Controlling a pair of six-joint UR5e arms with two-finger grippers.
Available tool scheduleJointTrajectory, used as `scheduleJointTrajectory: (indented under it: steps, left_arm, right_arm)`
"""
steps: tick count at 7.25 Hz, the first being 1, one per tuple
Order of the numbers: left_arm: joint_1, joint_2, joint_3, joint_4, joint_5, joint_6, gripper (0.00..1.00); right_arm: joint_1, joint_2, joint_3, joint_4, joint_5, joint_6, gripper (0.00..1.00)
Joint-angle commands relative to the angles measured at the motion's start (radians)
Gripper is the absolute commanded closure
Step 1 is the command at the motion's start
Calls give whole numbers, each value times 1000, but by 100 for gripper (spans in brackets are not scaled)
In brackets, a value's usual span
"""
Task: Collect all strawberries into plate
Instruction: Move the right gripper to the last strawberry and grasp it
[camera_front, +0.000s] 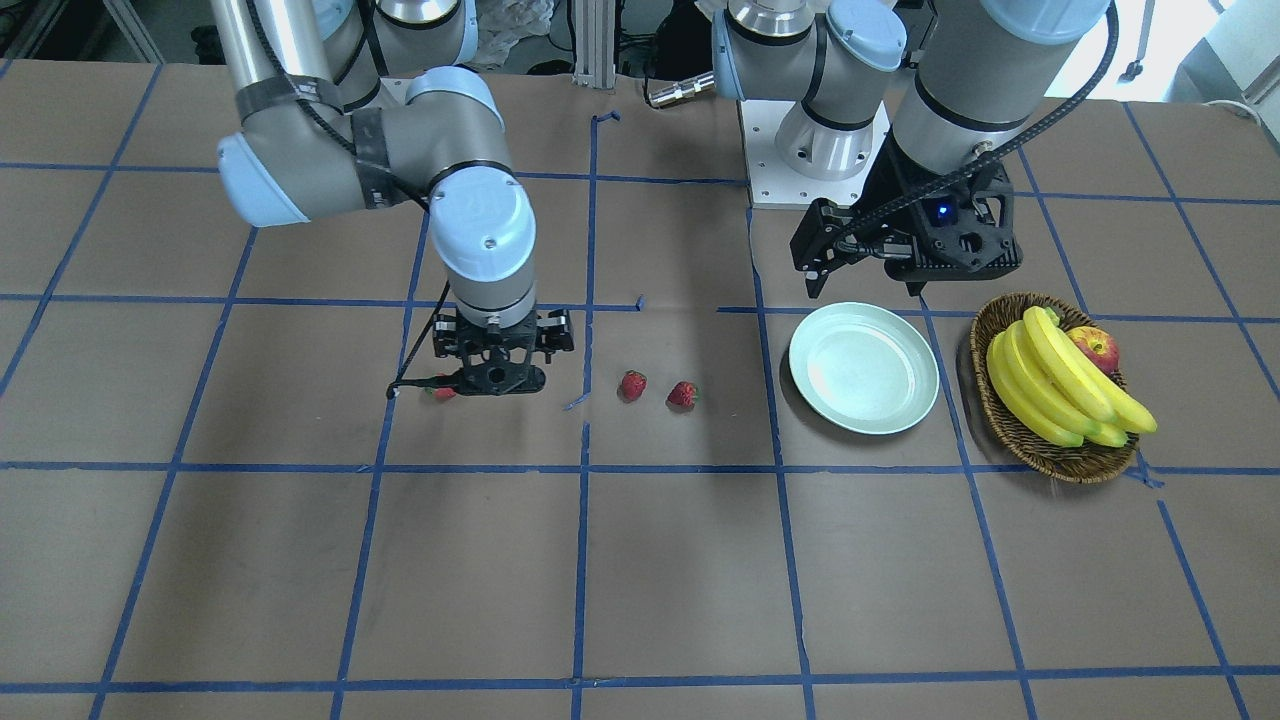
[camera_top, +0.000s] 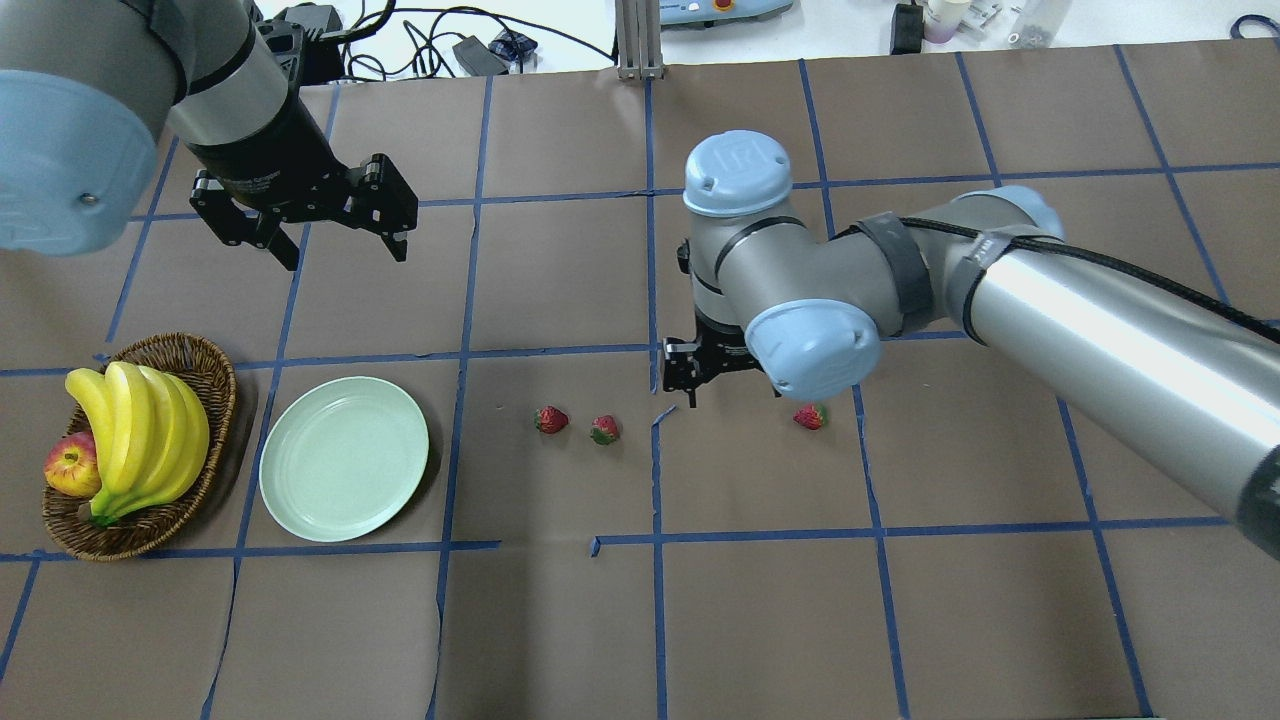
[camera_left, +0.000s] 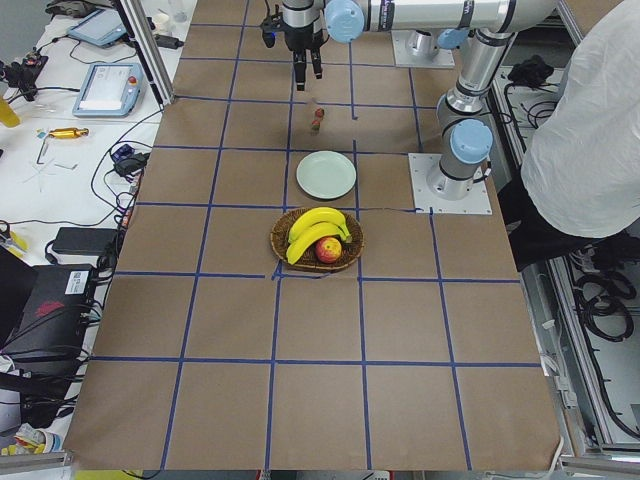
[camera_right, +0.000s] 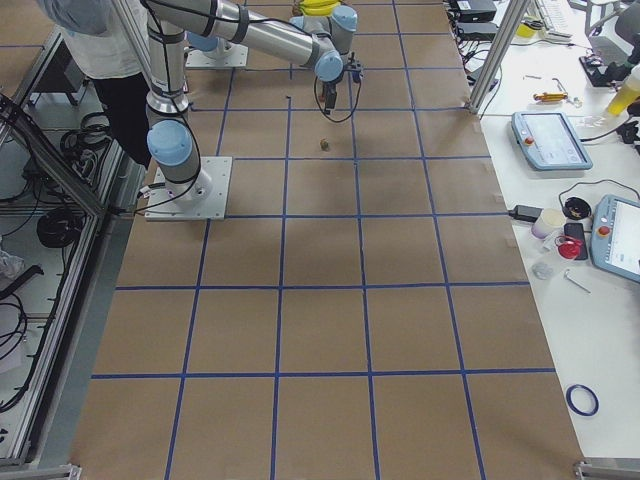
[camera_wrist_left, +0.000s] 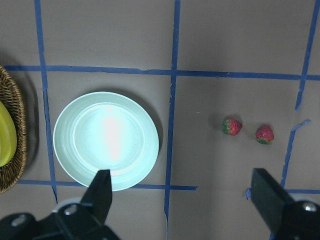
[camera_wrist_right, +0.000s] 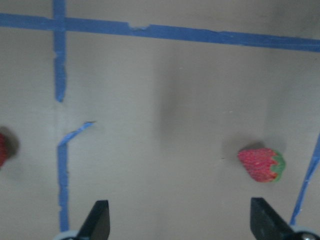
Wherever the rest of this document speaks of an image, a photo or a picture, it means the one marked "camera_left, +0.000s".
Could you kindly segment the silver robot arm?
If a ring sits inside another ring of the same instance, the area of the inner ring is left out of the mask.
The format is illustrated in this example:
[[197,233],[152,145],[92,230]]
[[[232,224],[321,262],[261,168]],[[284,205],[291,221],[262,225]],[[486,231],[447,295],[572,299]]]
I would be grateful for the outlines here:
[[436,195],[451,201],[463,199],[493,145],[491,129],[480,119],[483,98],[514,40],[513,33],[482,28],[467,41],[462,68],[455,85],[439,100],[437,118],[443,153],[428,175]]
[[364,32],[452,29],[475,32],[467,63],[452,94],[485,93],[514,34],[544,20],[555,1],[283,1],[268,12],[260,28],[273,47],[284,34],[292,52],[298,90],[305,89],[306,55],[322,77],[320,49],[328,39],[350,43]]

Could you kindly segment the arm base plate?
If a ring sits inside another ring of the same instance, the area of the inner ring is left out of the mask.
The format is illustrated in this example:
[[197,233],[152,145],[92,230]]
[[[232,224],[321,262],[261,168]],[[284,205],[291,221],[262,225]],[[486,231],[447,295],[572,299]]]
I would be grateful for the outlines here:
[[467,180],[452,180],[440,169],[440,154],[410,153],[414,209],[425,214],[491,215],[481,166]]
[[405,68],[453,69],[455,60],[452,51],[443,49],[438,44],[442,33],[442,29],[393,31],[395,65]]

